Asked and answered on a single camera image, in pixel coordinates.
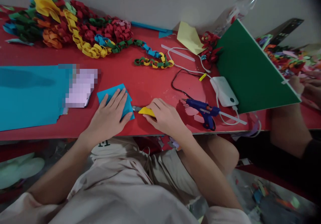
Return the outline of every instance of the white wall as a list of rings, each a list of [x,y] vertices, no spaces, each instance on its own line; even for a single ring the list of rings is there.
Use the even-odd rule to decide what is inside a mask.
[[[1,4],[27,7],[30,0],[0,0]],[[173,29],[180,20],[196,26],[199,34],[235,0],[78,0],[111,16]],[[305,22],[281,45],[321,42],[321,11],[314,0],[258,0],[243,23],[253,36],[265,34],[286,20]]]

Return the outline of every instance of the yellow utility knife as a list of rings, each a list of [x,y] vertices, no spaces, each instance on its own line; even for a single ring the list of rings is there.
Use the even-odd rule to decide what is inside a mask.
[[[146,114],[146,115],[156,118],[154,112],[151,109],[146,108],[146,107],[133,106],[133,111],[136,111],[139,114]]]

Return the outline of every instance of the paper chain link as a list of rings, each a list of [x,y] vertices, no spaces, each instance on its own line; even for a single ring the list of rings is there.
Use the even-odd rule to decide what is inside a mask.
[[[146,42],[133,39],[129,22],[120,20],[117,17],[111,18],[110,16],[98,18],[82,2],[75,0],[72,0],[70,3],[64,0],[53,0],[53,2],[53,6],[57,10],[59,7],[66,7],[63,11],[60,10],[60,13],[56,12],[59,18],[57,21],[60,20],[60,24],[52,24],[50,17],[38,14],[35,9],[35,1],[31,0],[31,8],[11,14],[10,18],[14,20],[14,23],[6,23],[4,28],[18,35],[21,40],[28,42],[33,42],[42,35],[43,42],[47,46],[54,48],[62,48],[64,43],[74,41],[83,54],[95,59],[99,57],[104,58],[111,53],[119,53],[124,48],[134,44],[144,49],[147,54],[162,61],[158,62],[142,57],[134,61],[135,65],[152,66],[153,68],[160,67],[162,69],[174,65],[172,60],[167,61],[163,53],[152,51]],[[80,32],[83,33],[82,35],[85,39],[90,40],[91,43],[96,41],[98,44],[94,43],[92,46],[89,42],[84,41]],[[108,37],[117,39],[119,42],[115,44]]]

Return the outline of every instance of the white power bank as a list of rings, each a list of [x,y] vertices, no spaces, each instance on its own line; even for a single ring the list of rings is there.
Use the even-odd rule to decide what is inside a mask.
[[[211,78],[211,84],[223,107],[238,105],[239,102],[225,77]]]

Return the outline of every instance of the blue glue gun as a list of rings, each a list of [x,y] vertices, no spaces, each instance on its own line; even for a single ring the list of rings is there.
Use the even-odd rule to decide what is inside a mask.
[[[186,101],[186,103],[194,109],[197,109],[202,117],[204,118],[204,128],[210,129],[212,131],[215,130],[215,123],[212,116],[217,116],[220,113],[220,109],[217,107],[210,107],[208,104],[193,100],[193,99],[182,99]]]

